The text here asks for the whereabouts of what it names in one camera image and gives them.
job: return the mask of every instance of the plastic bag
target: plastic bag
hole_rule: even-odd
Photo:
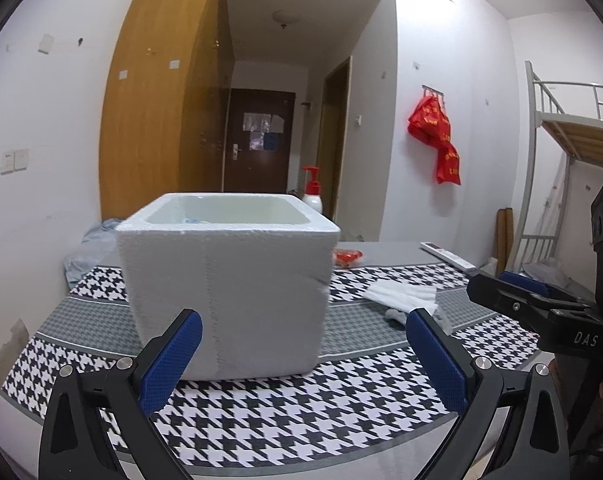
[[[334,249],[333,264],[341,269],[347,269],[361,264],[363,253],[354,249]]]
[[[570,278],[561,270],[561,266],[555,258],[523,264],[522,268],[523,272],[538,282],[548,283],[559,288],[568,288],[570,285]]]
[[[452,144],[437,153],[437,184],[452,182],[461,185],[459,180],[459,154]]]
[[[451,123],[438,96],[424,92],[408,119],[408,133],[438,150],[435,173],[437,184],[452,182],[460,186],[459,153],[451,144]]]
[[[434,148],[443,148],[451,140],[450,123],[441,110],[439,98],[424,95],[408,119],[408,133]]]

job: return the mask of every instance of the blue gripper pad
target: blue gripper pad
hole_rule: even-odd
[[[162,409],[202,341],[202,318],[192,312],[142,378],[139,404],[149,416]]]
[[[406,319],[406,338],[443,405],[462,416],[469,404],[466,375],[418,310],[413,310]]]
[[[502,272],[499,274],[499,280],[501,282],[518,286],[519,288],[524,288],[525,290],[534,292],[535,294],[539,294],[543,298],[550,297],[548,287],[546,287],[546,285],[544,285],[542,282],[531,280],[530,278],[520,276],[519,274],[515,274],[513,272]]]

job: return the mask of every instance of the remote control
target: remote control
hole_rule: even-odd
[[[463,260],[457,254],[453,254],[450,251],[446,251],[439,246],[436,246],[434,243],[430,242],[421,242],[421,247],[424,251],[431,253],[433,256],[440,258],[451,266],[456,267],[462,272],[470,272],[471,270],[477,269],[473,264]]]

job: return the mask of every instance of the styrofoam box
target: styrofoam box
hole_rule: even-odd
[[[304,373],[317,364],[339,228],[290,195],[166,194],[117,226],[143,344],[183,308],[204,322],[182,379]]]

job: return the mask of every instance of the white cloth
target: white cloth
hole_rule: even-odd
[[[367,300],[376,301],[407,314],[416,308],[424,308],[431,316],[437,310],[436,295],[437,287],[410,285],[392,280],[377,280],[362,294]]]

